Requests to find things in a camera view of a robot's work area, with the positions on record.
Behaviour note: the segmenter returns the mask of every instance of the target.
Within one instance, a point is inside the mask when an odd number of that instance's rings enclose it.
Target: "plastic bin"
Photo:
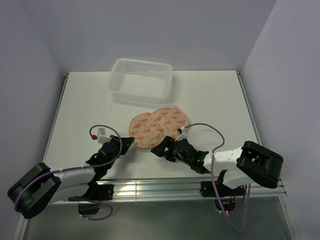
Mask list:
[[[172,72],[169,64],[121,58],[111,70],[108,89],[116,98],[160,104],[169,94]]]

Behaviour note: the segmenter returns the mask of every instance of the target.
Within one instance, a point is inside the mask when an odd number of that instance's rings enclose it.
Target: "gray floor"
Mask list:
[[[51,205],[28,221],[24,240],[287,240],[279,199],[251,198],[245,231],[237,234],[212,200],[114,203],[102,221],[79,218],[76,205]],[[243,211],[232,214],[237,226]]]

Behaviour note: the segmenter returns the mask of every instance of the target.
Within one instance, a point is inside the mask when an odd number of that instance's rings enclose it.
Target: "tabletop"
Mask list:
[[[173,71],[169,96],[161,104],[114,98],[108,91],[110,72],[70,72],[58,106],[44,162],[51,168],[84,164],[101,144],[91,139],[89,128],[96,124],[129,136],[135,116],[160,108],[178,107],[191,123],[207,123],[225,137],[221,151],[245,141],[257,141],[236,71]],[[211,151],[221,137],[206,126],[188,129],[188,141],[197,150]],[[116,160],[104,179],[141,180],[200,177],[182,162],[169,162],[149,150],[131,146]]]

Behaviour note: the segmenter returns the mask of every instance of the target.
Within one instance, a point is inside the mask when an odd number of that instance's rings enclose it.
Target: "white wall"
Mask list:
[[[21,0],[67,71],[119,58],[175,70],[243,68],[276,0]]]
[[[63,75],[18,0],[0,1],[0,239],[19,214],[7,191],[42,160]]]
[[[278,0],[242,71],[303,239],[320,234],[320,1]]]

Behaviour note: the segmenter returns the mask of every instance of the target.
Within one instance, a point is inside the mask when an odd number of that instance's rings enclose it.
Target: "perforated basket bottom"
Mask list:
[[[162,97],[165,80],[155,77],[124,75],[118,91],[126,94],[139,94],[146,97]]]

